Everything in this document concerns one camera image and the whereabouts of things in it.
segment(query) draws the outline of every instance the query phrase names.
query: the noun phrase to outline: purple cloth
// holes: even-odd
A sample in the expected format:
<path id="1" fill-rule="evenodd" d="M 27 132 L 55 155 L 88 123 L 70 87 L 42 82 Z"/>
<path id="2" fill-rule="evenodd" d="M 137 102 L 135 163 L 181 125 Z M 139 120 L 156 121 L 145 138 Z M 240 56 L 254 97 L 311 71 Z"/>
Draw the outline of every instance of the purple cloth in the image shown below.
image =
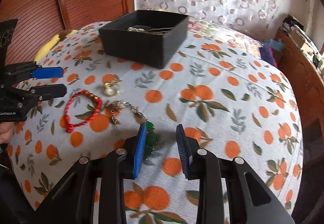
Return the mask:
<path id="1" fill-rule="evenodd" d="M 271 47 L 266 43 L 263 43 L 263 42 L 261 42 L 261 43 L 263 44 L 263 47 L 259 48 L 260 54 L 261 54 L 261 59 L 277 68 L 278 65 L 276 63 L 276 60 L 273 57 Z"/>

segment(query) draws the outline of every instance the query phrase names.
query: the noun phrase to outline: bracelet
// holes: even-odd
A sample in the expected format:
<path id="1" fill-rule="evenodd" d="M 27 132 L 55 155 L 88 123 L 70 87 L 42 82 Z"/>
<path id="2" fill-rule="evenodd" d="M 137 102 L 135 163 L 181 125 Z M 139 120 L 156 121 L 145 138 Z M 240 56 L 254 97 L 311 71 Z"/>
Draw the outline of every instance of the bracelet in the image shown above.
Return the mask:
<path id="1" fill-rule="evenodd" d="M 84 94 L 89 99 L 95 101 L 97 103 L 97 106 L 96 106 L 95 110 L 93 111 L 92 115 L 87 120 L 85 120 L 84 122 L 79 123 L 79 124 L 70 124 L 69 116 L 68 116 L 67 112 L 69 110 L 70 105 L 72 104 L 72 101 L 75 99 L 75 97 L 77 97 L 77 96 L 79 96 L 81 94 Z M 68 103 L 66 104 L 65 110 L 64 110 L 64 119 L 65 119 L 65 123 L 66 123 L 66 132 L 67 133 L 72 133 L 74 127 L 79 127 L 79 126 L 85 125 L 88 122 L 90 122 L 97 115 L 97 113 L 99 112 L 101 105 L 102 105 L 102 99 L 100 97 L 94 95 L 93 93 L 87 91 L 87 90 L 81 90 L 81 91 L 77 92 L 75 95 L 73 95 L 69 99 Z"/>

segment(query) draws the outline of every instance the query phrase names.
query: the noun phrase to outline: green jade bead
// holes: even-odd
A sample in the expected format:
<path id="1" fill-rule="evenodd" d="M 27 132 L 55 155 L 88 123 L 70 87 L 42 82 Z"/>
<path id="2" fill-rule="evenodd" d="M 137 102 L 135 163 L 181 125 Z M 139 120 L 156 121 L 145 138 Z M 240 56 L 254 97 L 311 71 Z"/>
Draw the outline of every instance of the green jade bead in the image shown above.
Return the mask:
<path id="1" fill-rule="evenodd" d="M 154 153 L 154 147 L 145 146 L 143 159 L 146 159 L 148 156 L 152 155 L 153 153 Z"/>
<path id="2" fill-rule="evenodd" d="M 146 122 L 146 128 L 147 128 L 147 130 L 148 130 L 149 132 L 152 132 L 152 131 L 154 131 L 154 124 L 151 123 L 151 122 L 149 122 L 149 121 L 147 121 L 147 122 Z"/>
<path id="3" fill-rule="evenodd" d="M 146 135 L 145 145 L 146 146 L 156 146 L 158 144 L 158 139 L 159 139 L 159 136 L 156 133 L 154 133 L 154 132 L 148 133 Z"/>

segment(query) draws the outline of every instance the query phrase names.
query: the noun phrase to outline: metal screw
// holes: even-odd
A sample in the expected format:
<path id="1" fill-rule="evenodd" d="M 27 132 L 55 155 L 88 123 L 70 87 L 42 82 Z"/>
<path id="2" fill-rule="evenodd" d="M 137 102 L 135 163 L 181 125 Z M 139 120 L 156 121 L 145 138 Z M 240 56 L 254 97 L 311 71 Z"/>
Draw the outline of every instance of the metal screw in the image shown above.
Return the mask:
<path id="1" fill-rule="evenodd" d="M 124 148 L 119 148 L 119 149 L 116 150 L 116 153 L 117 153 L 118 155 L 123 155 L 123 154 L 126 153 L 126 150 L 125 150 Z"/>
<path id="2" fill-rule="evenodd" d="M 205 155 L 207 155 L 207 151 L 205 150 L 205 149 L 198 149 L 198 151 L 197 151 L 197 153 L 199 154 L 199 155 L 201 155 L 201 156 L 205 156 Z"/>
<path id="3" fill-rule="evenodd" d="M 79 159 L 79 163 L 80 164 L 82 164 L 82 165 L 84 165 L 84 164 L 86 164 L 87 162 L 89 162 L 89 159 L 88 159 L 88 157 L 81 157 L 80 159 Z"/>
<path id="4" fill-rule="evenodd" d="M 244 163 L 244 159 L 242 157 L 236 157 L 234 161 L 239 165 Z"/>

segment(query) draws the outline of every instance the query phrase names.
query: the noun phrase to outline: human hand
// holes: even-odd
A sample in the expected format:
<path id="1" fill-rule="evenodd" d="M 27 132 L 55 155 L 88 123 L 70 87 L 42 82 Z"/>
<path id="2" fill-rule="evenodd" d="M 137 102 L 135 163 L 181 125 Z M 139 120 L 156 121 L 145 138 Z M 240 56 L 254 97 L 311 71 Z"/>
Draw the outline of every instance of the human hand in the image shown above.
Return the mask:
<path id="1" fill-rule="evenodd" d="M 14 135 L 14 123 L 0 123 L 0 144 L 7 144 Z"/>

